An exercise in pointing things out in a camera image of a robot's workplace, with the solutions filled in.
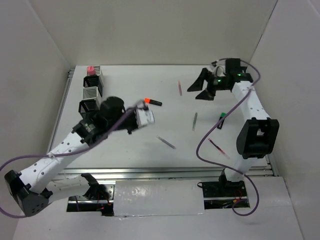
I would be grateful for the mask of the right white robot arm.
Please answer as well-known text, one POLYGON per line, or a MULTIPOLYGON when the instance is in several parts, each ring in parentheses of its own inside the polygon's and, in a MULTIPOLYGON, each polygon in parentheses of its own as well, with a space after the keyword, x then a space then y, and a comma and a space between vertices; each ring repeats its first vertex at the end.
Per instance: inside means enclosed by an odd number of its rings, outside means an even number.
POLYGON ((250 63, 240 58, 222 61, 224 65, 216 60, 210 67, 204 67, 187 91, 198 92, 196 99, 204 101, 213 101, 217 91, 230 91, 234 95, 236 105, 214 125, 215 129, 237 108, 242 112, 244 125, 235 144, 239 159, 232 167, 224 166, 219 176, 220 194, 230 196, 254 163, 272 153, 280 123, 264 110, 255 90, 258 80, 247 72, 250 63))

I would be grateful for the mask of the orange capped black highlighter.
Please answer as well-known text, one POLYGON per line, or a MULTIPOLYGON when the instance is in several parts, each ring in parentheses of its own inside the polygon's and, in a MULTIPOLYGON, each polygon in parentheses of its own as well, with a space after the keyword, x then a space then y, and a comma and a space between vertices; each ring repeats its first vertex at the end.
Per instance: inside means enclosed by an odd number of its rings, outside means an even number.
POLYGON ((151 104, 151 105, 155 105, 155 106, 159 106, 159 107, 161 107, 163 105, 162 102, 154 100, 154 99, 150 99, 150 98, 145 98, 144 102, 147 104, 151 104))

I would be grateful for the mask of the pink glue stick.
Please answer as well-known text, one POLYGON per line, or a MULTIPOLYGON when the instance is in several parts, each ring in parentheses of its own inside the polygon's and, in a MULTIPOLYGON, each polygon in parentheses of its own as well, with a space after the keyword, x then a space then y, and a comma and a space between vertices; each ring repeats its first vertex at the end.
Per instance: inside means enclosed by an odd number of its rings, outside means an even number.
POLYGON ((96 74, 96 70, 92 65, 87 67, 86 72, 88 76, 93 76, 96 74))

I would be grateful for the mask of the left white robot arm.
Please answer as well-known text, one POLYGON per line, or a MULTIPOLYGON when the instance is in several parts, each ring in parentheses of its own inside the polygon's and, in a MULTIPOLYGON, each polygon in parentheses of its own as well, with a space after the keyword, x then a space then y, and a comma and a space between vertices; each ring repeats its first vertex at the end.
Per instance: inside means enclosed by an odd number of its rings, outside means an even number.
POLYGON ((64 180, 54 178, 73 161, 106 140, 112 132, 126 130, 132 134, 155 122, 153 112, 143 100, 125 108, 124 101, 116 96, 108 97, 99 107, 84 115, 55 148, 44 155, 33 155, 37 162, 21 171, 10 170, 5 174, 9 193, 22 210, 23 218, 32 217, 51 203, 68 197, 107 200, 106 187, 90 173, 64 180))

